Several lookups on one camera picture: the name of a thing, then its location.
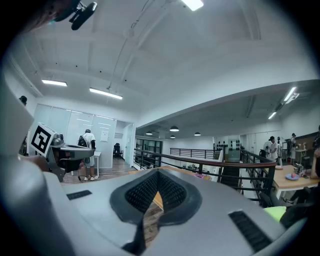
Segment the black chair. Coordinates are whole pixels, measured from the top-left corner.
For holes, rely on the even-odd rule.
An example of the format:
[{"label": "black chair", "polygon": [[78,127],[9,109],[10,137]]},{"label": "black chair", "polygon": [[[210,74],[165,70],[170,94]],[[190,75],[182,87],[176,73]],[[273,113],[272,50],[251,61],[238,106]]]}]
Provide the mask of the black chair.
[{"label": "black chair", "polygon": [[124,153],[123,150],[120,150],[120,144],[119,143],[116,143],[114,146],[113,146],[113,157],[114,158],[119,158],[119,157],[122,157],[121,155]]}]

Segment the black mesh panel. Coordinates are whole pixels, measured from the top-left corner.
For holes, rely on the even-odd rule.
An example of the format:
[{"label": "black mesh panel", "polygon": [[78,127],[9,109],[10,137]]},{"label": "black mesh panel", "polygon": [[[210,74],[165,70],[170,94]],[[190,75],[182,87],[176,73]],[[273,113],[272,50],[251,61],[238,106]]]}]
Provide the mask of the black mesh panel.
[{"label": "black mesh panel", "polygon": [[143,214],[149,208],[158,191],[158,172],[131,188],[125,193],[125,199]]},{"label": "black mesh panel", "polygon": [[186,199],[186,189],[160,172],[158,182],[164,212],[176,208]]}]

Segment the backpack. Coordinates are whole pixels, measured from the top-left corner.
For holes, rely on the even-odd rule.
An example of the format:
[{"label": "backpack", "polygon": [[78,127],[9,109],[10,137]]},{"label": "backpack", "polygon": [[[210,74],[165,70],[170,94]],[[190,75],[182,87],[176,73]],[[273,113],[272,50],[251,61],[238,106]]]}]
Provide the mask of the backpack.
[{"label": "backpack", "polygon": [[85,140],[85,138],[82,135],[80,135],[80,137],[79,137],[78,146],[89,148],[87,141]]}]

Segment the sneakers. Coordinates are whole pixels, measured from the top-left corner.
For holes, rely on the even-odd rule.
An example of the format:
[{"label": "sneakers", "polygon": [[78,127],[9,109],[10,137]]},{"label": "sneakers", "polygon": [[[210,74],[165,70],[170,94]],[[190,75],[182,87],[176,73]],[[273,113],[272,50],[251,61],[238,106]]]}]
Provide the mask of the sneakers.
[{"label": "sneakers", "polygon": [[98,179],[98,176],[97,176],[97,175],[91,177],[90,181],[95,181],[96,179]]},{"label": "sneakers", "polygon": [[84,181],[87,182],[90,178],[91,178],[91,176],[88,175],[87,177],[84,177]]}]

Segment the wooden handrail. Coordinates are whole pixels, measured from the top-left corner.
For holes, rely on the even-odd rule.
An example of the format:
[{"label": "wooden handrail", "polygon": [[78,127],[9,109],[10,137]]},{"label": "wooden handrail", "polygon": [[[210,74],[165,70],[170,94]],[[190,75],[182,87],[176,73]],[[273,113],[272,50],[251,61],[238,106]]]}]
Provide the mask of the wooden handrail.
[{"label": "wooden handrail", "polygon": [[154,155],[154,156],[159,156],[159,157],[163,157],[163,158],[169,158],[169,159],[173,159],[173,160],[184,161],[184,162],[189,162],[189,163],[194,163],[194,164],[200,164],[200,165],[202,164],[202,165],[206,165],[206,166],[239,167],[239,168],[271,168],[271,167],[275,167],[277,165],[276,162],[272,162],[272,161],[260,162],[260,163],[235,163],[235,162],[205,161],[205,160],[198,160],[198,159],[192,159],[192,158],[175,157],[175,156],[168,155],[168,154],[154,153],[154,152],[141,150],[141,149],[137,149],[137,148],[135,148],[134,150],[142,152],[142,153]]}]

